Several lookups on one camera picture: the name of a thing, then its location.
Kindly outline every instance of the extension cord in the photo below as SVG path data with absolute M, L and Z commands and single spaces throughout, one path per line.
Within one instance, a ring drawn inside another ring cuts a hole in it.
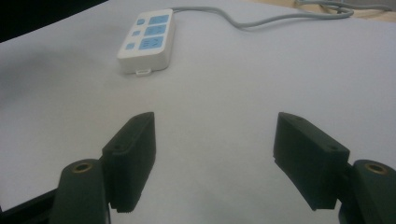
M 170 62 L 174 33 L 172 9 L 141 13 L 118 53 L 122 70 L 142 77 L 166 68 Z

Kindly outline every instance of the wooden floor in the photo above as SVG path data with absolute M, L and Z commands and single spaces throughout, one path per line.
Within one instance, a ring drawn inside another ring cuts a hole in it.
M 249 2 L 258 2 L 258 3 L 266 3 L 280 7 L 298 7 L 308 11 L 322 12 L 323 8 L 320 6 L 297 6 L 294 3 L 294 0 L 245 0 Z M 362 18 L 367 20 L 376 20 L 376 21 L 391 21 L 396 22 L 396 12 L 382 12 L 378 10 L 355 10 L 355 14 L 353 17 Z

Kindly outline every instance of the white power strip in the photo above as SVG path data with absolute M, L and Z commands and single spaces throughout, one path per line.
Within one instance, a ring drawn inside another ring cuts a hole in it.
M 122 70 L 146 76 L 166 68 L 170 62 L 174 33 L 172 9 L 140 14 L 117 56 Z

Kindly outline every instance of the power cord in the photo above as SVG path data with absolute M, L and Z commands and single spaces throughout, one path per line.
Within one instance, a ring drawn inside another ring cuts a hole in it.
M 295 0 L 295 3 L 298 5 L 320 5 L 322 7 L 335 10 L 337 14 L 330 14 L 330 13 L 315 13 L 315 12 L 304 12 L 304 13 L 294 13 L 288 15 L 281 15 L 275 16 L 268 19 L 260 20 L 260 21 L 253 21 L 253 22 L 237 22 L 235 21 L 227 12 L 223 11 L 217 7 L 171 7 L 174 12 L 181 12 L 181 11 L 203 11 L 203 12 L 210 12 L 215 13 L 223 17 L 227 20 L 232 26 L 237 29 L 243 28 L 251 28 L 260 25 L 264 25 L 266 23 L 272 21 L 280 21 L 285 19 L 296 19 L 296 18 L 309 18 L 309 19 L 317 19 L 317 20 L 340 20 L 349 18 L 353 15 L 354 9 L 365 10 L 365 9 L 377 9 L 377 10 L 384 10 L 384 11 L 392 11 L 390 7 L 382 6 L 382 5 L 370 5 L 370 6 L 356 6 L 350 5 L 341 2 L 334 2 L 330 0 Z

